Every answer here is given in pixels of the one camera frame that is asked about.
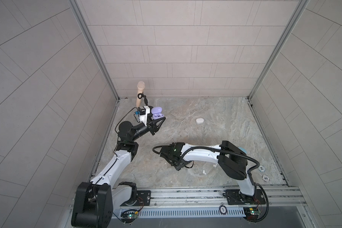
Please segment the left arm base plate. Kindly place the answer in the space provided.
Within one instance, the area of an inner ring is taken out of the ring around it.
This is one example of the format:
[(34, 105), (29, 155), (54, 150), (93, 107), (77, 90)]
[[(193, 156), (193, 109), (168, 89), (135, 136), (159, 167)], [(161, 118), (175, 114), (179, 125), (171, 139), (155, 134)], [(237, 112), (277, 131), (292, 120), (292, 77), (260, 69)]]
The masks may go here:
[(137, 196), (129, 201), (124, 202), (121, 206), (124, 207), (140, 207), (149, 206), (151, 201), (151, 191), (137, 191)]

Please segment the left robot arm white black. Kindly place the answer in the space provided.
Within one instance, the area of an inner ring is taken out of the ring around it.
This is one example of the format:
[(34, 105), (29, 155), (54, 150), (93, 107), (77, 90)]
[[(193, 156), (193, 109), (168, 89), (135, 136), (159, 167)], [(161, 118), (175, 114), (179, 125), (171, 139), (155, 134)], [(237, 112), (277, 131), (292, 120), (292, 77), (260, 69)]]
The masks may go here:
[(125, 205), (130, 209), (118, 218), (123, 223), (132, 223), (144, 206), (150, 204), (150, 192), (137, 191), (136, 183), (115, 183), (123, 170), (137, 154), (136, 139), (150, 132), (154, 135), (165, 121), (165, 117), (153, 120), (151, 116), (134, 126), (129, 121), (119, 125), (118, 141), (114, 156), (108, 165), (91, 181), (82, 182), (76, 191), (71, 225), (76, 228), (106, 228), (115, 209)]

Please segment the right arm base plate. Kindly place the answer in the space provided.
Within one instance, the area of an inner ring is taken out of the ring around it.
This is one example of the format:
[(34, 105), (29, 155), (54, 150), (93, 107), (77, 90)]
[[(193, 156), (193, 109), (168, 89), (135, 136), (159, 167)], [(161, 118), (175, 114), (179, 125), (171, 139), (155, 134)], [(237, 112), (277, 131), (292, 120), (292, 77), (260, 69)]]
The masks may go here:
[(229, 205), (258, 205), (266, 204), (266, 197), (261, 189), (255, 190), (254, 196), (248, 196), (240, 193), (239, 190), (226, 190), (223, 196), (227, 198)]

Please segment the blue earbud charging case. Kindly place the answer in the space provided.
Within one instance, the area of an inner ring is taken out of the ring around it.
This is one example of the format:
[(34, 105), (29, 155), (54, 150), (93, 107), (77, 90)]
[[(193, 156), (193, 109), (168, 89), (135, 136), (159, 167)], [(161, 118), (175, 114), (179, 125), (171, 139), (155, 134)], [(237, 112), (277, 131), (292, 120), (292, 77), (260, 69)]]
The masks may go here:
[(247, 151), (246, 151), (244, 148), (239, 147), (239, 149), (240, 149), (242, 152), (244, 152), (245, 154), (247, 154)]

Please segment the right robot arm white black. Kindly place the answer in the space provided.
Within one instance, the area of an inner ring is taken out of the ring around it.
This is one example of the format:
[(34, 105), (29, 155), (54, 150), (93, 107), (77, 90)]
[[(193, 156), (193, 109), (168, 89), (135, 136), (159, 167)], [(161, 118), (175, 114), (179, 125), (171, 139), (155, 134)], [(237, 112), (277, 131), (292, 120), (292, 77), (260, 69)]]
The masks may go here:
[(255, 195), (257, 184), (253, 181), (251, 172), (257, 169), (260, 163), (229, 141), (222, 141), (220, 145), (214, 146), (175, 142), (156, 146), (153, 152), (164, 158), (177, 171), (187, 168), (189, 163), (195, 161), (217, 164), (228, 177), (237, 181), (240, 195)]

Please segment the purple earbud charging case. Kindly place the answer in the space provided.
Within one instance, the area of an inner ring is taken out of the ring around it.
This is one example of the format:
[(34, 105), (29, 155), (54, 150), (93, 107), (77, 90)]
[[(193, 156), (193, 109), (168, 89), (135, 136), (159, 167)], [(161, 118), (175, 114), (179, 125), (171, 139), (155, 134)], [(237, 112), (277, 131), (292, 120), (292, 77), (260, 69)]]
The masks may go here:
[(161, 107), (153, 107), (151, 109), (151, 114), (152, 114), (153, 120), (160, 119), (160, 118), (164, 117), (164, 115), (162, 114), (162, 108)]

